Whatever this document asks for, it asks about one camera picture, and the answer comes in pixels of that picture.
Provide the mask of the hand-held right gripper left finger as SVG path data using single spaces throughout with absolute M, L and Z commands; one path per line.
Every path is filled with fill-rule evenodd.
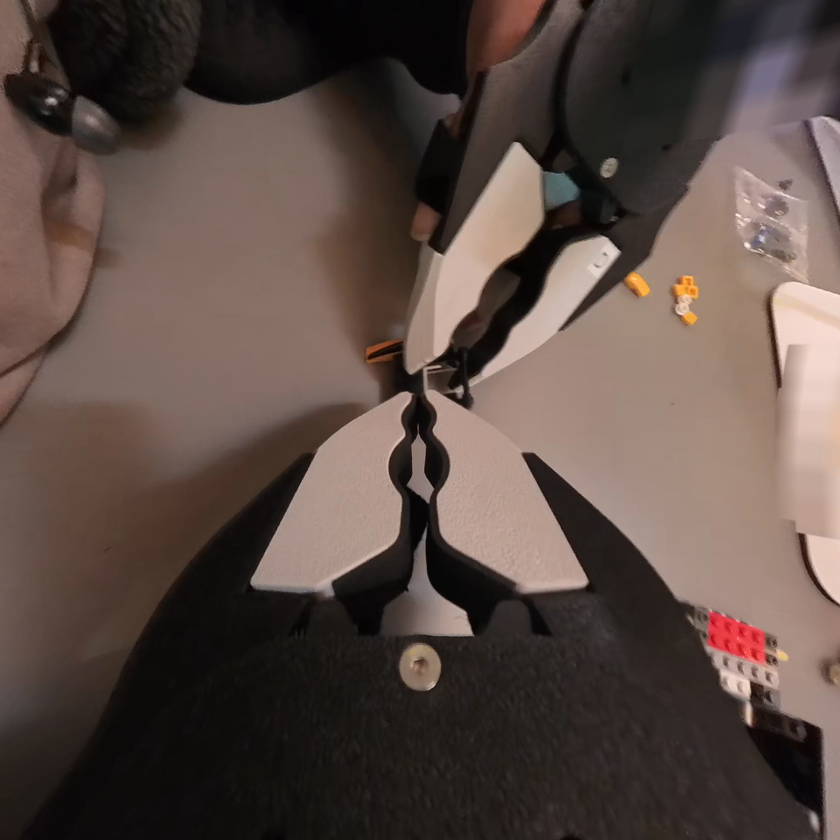
M 311 457 L 250 578 L 257 592 L 337 602 L 363 635 L 414 571 L 417 397 L 398 393 L 330 436 Z

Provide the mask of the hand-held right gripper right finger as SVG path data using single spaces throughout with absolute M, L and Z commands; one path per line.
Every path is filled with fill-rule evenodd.
M 420 399 L 435 591 L 485 630 L 503 602 L 585 592 L 589 580 L 519 446 L 437 392 Z

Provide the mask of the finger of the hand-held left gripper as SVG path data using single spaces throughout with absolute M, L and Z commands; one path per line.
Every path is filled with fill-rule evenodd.
M 550 341 L 613 268 L 622 251 L 603 235 L 575 236 L 549 258 L 532 255 L 518 284 L 466 355 L 469 384 L 506 369 Z
M 406 316 L 402 359 L 414 375 L 441 357 L 494 273 L 520 254 L 543 224 L 543 172 L 511 144 L 455 237 L 443 250 L 422 245 Z

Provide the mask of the orange black lego sub-assembly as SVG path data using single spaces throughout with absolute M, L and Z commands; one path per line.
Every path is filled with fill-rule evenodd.
M 438 392 L 468 411 L 473 408 L 475 400 L 470 386 L 469 352 L 466 347 L 451 346 L 443 355 L 412 374 L 404 365 L 403 344 L 401 340 L 388 340 L 369 346 L 364 352 L 364 361 L 367 364 L 389 365 L 395 392 L 410 392 L 415 396 Z

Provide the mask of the scattered small lego pieces group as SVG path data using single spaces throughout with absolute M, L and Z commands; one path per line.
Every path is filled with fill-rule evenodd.
M 623 279 L 624 286 L 637 298 L 646 298 L 651 289 L 645 278 L 637 272 L 630 272 Z M 699 297 L 699 287 L 693 276 L 681 276 L 670 288 L 672 310 L 676 317 L 686 326 L 697 323 L 697 315 L 692 307 Z

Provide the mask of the clear bag of lego parts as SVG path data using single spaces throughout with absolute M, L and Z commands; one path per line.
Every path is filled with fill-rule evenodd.
M 809 284 L 809 203 L 741 166 L 732 175 L 734 227 L 742 248 Z

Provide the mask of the lego instruction booklet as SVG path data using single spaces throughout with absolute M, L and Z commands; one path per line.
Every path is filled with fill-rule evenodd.
M 839 121 L 816 117 L 806 120 L 805 124 L 839 216 Z

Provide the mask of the partly built lego car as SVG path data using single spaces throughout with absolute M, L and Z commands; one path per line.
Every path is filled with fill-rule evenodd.
M 823 730 L 782 710 L 780 666 L 788 656 L 777 636 L 704 605 L 682 606 L 752 743 L 812 830 L 827 838 Z

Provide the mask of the person's left hand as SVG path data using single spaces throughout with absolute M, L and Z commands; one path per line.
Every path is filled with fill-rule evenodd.
M 459 134 L 459 124 L 479 75 L 518 53 L 544 5 L 544 1 L 472 2 L 465 41 L 467 89 L 458 110 L 444 117 L 444 126 L 451 136 Z

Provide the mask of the white rounded board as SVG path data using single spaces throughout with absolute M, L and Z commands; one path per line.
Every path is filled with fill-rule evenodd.
M 839 603 L 838 294 L 798 282 L 770 303 L 779 384 L 780 514 L 794 525 L 805 567 Z

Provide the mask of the beige hoodie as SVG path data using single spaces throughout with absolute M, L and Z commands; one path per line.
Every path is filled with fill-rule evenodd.
M 105 186 L 95 156 L 1 93 L 1 422 L 88 289 Z

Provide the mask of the dark fleece jacket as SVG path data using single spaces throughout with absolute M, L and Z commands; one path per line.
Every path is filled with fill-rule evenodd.
M 153 117 L 189 76 L 199 1 L 62 1 L 49 34 L 73 90 L 120 123 Z

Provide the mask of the hoodie drawstring toggle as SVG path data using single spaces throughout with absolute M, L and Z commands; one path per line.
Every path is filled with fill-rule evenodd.
M 6 98 L 32 123 L 97 155 L 113 154 L 121 129 L 96 102 L 75 93 L 46 23 L 30 1 L 19 1 L 28 43 L 19 71 L 3 79 Z

